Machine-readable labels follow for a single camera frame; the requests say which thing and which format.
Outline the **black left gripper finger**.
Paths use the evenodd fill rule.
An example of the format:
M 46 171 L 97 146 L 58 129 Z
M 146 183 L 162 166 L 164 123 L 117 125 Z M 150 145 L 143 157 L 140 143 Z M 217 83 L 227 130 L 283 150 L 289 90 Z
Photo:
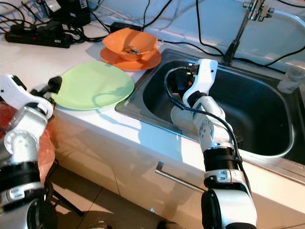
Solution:
M 48 92 L 58 94 L 62 85 L 62 77 L 61 75 L 55 76 L 54 78 L 50 78 L 48 80 Z

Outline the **white ribbed bowl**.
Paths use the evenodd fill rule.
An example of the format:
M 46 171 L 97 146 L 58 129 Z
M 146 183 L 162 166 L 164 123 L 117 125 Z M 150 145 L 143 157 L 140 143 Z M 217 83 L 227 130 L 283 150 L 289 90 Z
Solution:
M 171 121 L 183 134 L 199 134 L 199 128 L 195 126 L 193 114 L 187 110 L 181 110 L 174 106 L 170 112 Z

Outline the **stainless steel kitchen sink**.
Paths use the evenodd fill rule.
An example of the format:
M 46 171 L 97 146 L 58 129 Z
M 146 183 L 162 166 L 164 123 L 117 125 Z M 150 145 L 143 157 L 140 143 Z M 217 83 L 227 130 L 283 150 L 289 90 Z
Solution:
M 147 70 L 133 93 L 116 105 L 116 111 L 175 135 L 196 140 L 172 122 L 173 104 L 163 80 L 185 74 L 184 68 L 200 57 L 177 50 L 162 52 L 162 62 Z M 220 65 L 210 94 L 226 113 L 244 161 L 305 185 L 305 104 L 296 91 L 277 90 L 278 79 L 261 70 L 251 72 Z

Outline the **white kitchen cabinet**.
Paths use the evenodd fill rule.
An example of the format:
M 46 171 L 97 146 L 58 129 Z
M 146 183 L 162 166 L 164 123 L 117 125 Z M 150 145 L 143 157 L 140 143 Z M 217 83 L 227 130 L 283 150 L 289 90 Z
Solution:
M 53 119 L 60 164 L 188 229 L 202 229 L 201 194 L 155 173 L 203 187 L 203 155 L 193 140 L 115 111 L 59 110 Z M 305 185 L 246 162 L 258 229 L 305 229 Z

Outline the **light green plate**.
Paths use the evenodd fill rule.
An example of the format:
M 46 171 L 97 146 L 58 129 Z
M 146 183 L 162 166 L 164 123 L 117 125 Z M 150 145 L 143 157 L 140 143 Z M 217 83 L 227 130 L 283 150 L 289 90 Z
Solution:
M 61 88 L 51 95 L 61 107 L 88 111 L 114 105 L 127 98 L 135 82 L 123 70 L 100 61 L 87 61 L 62 75 Z

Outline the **orange plate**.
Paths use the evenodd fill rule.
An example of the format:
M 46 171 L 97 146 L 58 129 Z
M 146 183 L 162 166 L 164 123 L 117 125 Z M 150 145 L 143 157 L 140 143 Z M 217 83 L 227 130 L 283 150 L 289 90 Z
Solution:
M 101 59 L 114 67 L 128 71 L 143 71 L 157 67 L 162 61 L 162 55 L 159 50 L 154 50 L 145 54 L 137 61 L 125 61 L 120 58 L 118 54 L 111 52 L 111 50 L 104 48 L 100 51 Z

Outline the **metal spoon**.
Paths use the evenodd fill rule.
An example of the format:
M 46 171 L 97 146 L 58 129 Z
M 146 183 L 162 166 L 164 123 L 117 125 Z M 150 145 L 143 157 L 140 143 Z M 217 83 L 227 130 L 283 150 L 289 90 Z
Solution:
M 141 50 L 139 50 L 139 48 L 137 48 L 133 45 L 129 45 L 129 46 L 124 47 L 122 49 L 122 52 L 124 54 L 131 54 L 131 55 L 143 54 L 143 52 Z

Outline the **orange plastic bag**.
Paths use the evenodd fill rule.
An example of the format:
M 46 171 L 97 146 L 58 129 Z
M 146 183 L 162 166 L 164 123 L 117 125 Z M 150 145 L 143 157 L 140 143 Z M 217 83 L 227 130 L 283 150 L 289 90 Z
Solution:
M 16 113 L 17 109 L 6 104 L 4 101 L 0 102 L 0 127 L 2 131 L 6 132 L 10 120 Z M 55 161 L 55 145 L 52 141 L 54 134 L 54 123 L 53 121 L 48 122 L 47 127 L 40 137 L 40 149 L 38 152 L 38 166 L 40 171 L 41 182 L 45 182 L 52 164 Z

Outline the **large black power adapter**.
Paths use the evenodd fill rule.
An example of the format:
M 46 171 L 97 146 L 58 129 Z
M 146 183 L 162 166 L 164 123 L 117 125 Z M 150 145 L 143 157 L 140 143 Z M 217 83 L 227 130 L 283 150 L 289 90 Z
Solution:
M 91 22 L 87 0 L 44 0 L 44 7 L 53 21 L 85 26 Z

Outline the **orange square bowl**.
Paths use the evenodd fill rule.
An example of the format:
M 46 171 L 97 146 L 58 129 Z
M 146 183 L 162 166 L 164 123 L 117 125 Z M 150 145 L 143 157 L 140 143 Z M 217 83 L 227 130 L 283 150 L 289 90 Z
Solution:
M 118 54 L 119 57 L 125 61 L 137 61 L 145 54 L 156 50 L 157 37 L 150 33 L 124 28 L 107 35 L 107 37 L 102 40 L 102 43 L 104 43 L 107 49 Z M 131 55 L 123 53 L 122 49 L 129 45 L 139 48 L 143 54 Z

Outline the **metal sink faucet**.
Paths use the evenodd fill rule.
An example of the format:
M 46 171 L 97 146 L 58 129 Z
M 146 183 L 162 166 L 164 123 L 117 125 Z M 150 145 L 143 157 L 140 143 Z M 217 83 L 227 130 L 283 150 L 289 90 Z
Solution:
M 271 18 L 275 9 L 265 0 L 244 0 L 243 7 L 246 12 L 244 18 L 238 28 L 235 39 L 231 42 L 227 52 L 223 55 L 222 64 L 230 66 L 233 62 L 235 53 L 240 44 L 241 37 L 246 29 L 249 21 L 264 21 L 266 18 Z

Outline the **small black power adapter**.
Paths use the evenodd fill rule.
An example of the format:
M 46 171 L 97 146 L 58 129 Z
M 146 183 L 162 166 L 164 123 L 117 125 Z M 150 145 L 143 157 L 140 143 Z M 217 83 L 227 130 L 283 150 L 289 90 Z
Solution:
M 135 31 L 142 31 L 143 26 L 135 25 L 135 24 L 129 24 L 126 22 L 113 22 L 110 25 L 110 31 L 111 33 L 114 33 L 116 31 L 119 31 L 120 29 L 129 28 L 133 29 Z

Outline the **black tripod stand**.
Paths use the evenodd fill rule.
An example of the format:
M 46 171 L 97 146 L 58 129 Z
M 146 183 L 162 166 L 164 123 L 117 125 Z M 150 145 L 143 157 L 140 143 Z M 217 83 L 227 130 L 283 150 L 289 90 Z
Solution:
M 53 208 L 57 208 L 58 205 L 63 204 L 65 205 L 65 207 L 67 207 L 67 209 L 69 209 L 71 212 L 74 212 L 79 217 L 83 217 L 85 215 L 83 211 L 81 211 L 78 207 L 76 207 L 76 205 L 68 201 L 67 198 L 59 194 L 59 192 L 55 192 L 54 190 L 52 190 L 51 196 L 57 199 L 57 201 L 53 205 Z

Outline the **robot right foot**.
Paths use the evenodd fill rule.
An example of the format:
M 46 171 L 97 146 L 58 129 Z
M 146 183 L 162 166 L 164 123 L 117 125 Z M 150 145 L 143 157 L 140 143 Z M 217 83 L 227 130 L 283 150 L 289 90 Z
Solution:
M 186 229 L 186 228 L 179 225 L 179 223 L 176 222 L 161 221 L 157 224 L 157 227 L 155 229 Z

